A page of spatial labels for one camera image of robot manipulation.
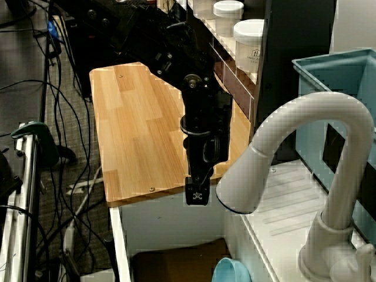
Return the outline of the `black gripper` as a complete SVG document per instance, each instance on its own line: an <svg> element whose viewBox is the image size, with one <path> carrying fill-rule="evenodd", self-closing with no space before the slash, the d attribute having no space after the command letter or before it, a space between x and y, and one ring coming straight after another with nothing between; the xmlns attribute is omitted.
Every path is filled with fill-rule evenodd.
<svg viewBox="0 0 376 282"><path fill-rule="evenodd" d="M210 196L210 180L215 165L229 158L230 129L214 132L190 132L182 129L187 138L183 141L189 165L189 175L185 178L185 198L189 206L206 206ZM194 184L193 180L205 180Z"/></svg>

